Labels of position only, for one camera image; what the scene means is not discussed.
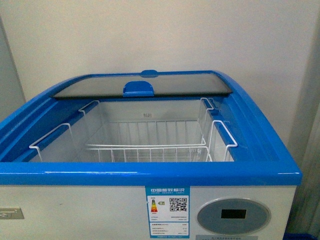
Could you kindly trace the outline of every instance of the label sticker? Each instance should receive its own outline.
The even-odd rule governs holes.
[[[189,238],[190,188],[145,187],[151,238]]]
[[[195,240],[258,240],[258,236],[196,235]]]

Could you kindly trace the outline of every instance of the qr code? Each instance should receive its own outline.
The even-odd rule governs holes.
[[[186,197],[171,197],[169,199],[170,212],[186,212],[188,199]]]

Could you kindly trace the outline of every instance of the energy label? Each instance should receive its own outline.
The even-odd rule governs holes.
[[[151,238],[189,238],[190,188],[145,187]]]

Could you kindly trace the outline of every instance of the blue rim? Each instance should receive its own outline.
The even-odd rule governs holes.
[[[235,162],[25,162],[37,154],[34,149],[28,149],[32,142],[70,119],[73,113],[78,114],[77,110],[91,101],[55,100],[51,96],[83,79],[141,75],[89,74],[49,88],[0,123],[0,185],[296,186],[301,183],[302,174],[275,130],[249,95],[229,76],[218,71],[151,71],[149,74],[214,74],[232,89],[229,96],[217,97],[225,114],[217,118],[237,119],[228,128],[237,132],[240,142],[246,145],[232,150],[237,156]]]

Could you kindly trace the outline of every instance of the wire rack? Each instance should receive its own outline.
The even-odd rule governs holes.
[[[79,122],[63,123],[29,147],[37,150],[35,162],[233,161],[229,148],[238,146],[236,140],[223,121],[211,118],[210,111],[215,109],[211,101],[201,98],[199,102],[197,119],[104,121],[103,103],[95,100],[78,110],[83,114]],[[91,104],[96,106],[86,113]],[[38,144],[62,127],[68,130],[41,150]],[[225,144],[218,128],[231,143]],[[57,148],[65,148],[68,154],[61,150],[59,156]]]

